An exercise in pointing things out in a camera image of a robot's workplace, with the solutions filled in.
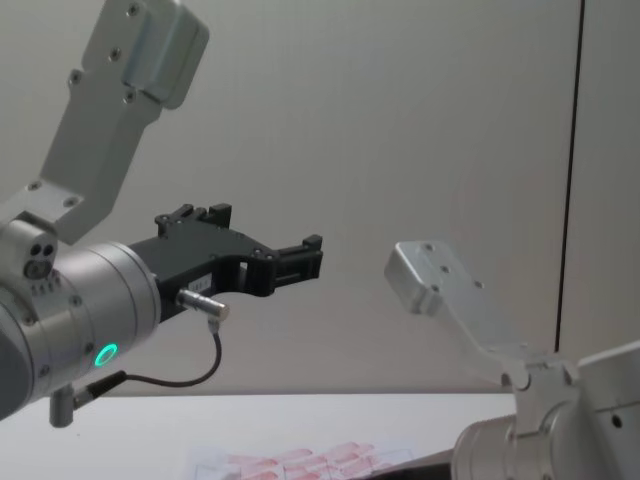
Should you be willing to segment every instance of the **cylindrical joint housing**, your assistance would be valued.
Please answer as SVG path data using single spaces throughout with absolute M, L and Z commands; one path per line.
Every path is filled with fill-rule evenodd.
M 514 479 L 514 429 L 514 416 L 469 426 L 458 439 L 454 451 L 451 462 L 454 480 Z
M 128 247 L 109 243 L 60 255 L 29 302 L 0 291 L 0 337 L 23 388 L 0 419 L 100 368 L 148 338 L 160 320 L 155 279 Z M 0 369 L 3 376 L 9 375 Z M 0 378 L 6 387 L 16 381 Z
M 614 480 L 640 472 L 640 341 L 585 358 L 580 375 Z
M 551 410 L 537 432 L 518 435 L 515 416 L 471 425 L 458 439 L 454 480 L 602 480 L 602 452 L 580 402 Z

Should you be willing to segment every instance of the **table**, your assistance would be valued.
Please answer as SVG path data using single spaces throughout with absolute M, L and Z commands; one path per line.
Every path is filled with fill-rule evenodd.
M 511 414 L 511 395 L 271 395 L 105 398 L 56 430 L 41 400 L 0 423 L 0 478 L 176 479 L 192 447 L 265 454 L 346 441 L 453 447 L 469 424 Z

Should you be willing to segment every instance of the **robot end effector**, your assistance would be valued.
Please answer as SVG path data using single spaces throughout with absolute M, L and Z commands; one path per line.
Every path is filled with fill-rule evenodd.
M 40 177 L 0 205 L 0 420 L 51 394 L 52 424 L 66 426 L 87 402 L 70 383 L 162 321 L 190 308 L 217 325 L 228 307 L 216 293 L 267 296 L 319 276 L 320 237 L 269 249 L 231 230 L 224 204 L 161 215 L 158 236 L 131 247 L 58 255 L 58 240 L 111 211 L 145 127 L 183 102 L 208 38 L 176 0 L 106 1 Z

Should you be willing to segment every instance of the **white wall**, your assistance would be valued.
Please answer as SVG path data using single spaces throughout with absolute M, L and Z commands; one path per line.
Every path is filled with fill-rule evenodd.
M 321 280 L 225 296 L 223 368 L 197 391 L 482 386 L 385 284 L 403 239 L 450 242 L 523 336 L 553 346 L 577 0 L 189 4 L 212 30 L 190 96 L 149 128 L 85 241 L 134 242 L 158 213 L 228 202 L 233 226 L 268 245 L 326 242 Z M 99 7 L 3 2 L 5 198 L 38 171 Z M 211 355 L 204 320 L 185 315 L 113 368 L 184 379 Z
M 587 2 L 561 351 L 640 338 L 640 4 Z

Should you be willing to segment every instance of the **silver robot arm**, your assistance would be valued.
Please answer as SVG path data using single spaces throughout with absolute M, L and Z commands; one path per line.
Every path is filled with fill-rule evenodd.
M 515 416 L 471 425 L 460 436 L 446 478 L 638 478 L 640 342 L 585 359 L 578 369 L 533 350 L 510 333 L 483 283 L 441 242 L 397 244 L 385 274 L 408 311 L 432 317 L 446 307 L 449 315 L 438 317 L 461 341 L 466 363 L 511 387 L 516 399 Z
M 108 0 L 40 177 L 0 206 L 73 244 L 111 211 L 147 125 L 185 99 L 209 31 L 172 0 Z
M 39 178 L 0 206 L 0 419 L 133 348 L 160 321 L 152 272 L 104 244 L 57 255 L 111 211 L 147 125 L 180 106 L 209 38 L 177 0 L 107 0 L 68 84 L 71 98 Z

